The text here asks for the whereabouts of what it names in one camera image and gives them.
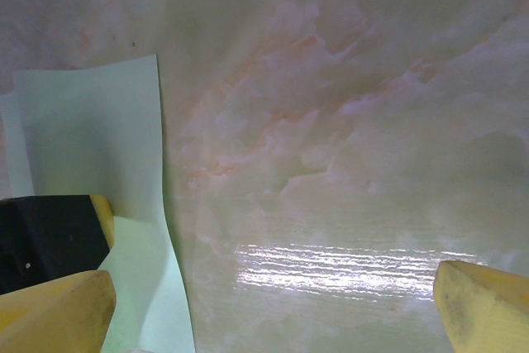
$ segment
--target marble tile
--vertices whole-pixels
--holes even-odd
[[[159,55],[198,352],[447,352],[440,260],[529,274],[529,0],[8,7],[4,91]]]

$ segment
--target glossy surface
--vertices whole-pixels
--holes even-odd
[[[437,261],[529,274],[529,0],[6,7],[13,68],[159,55],[197,351],[444,353]]]

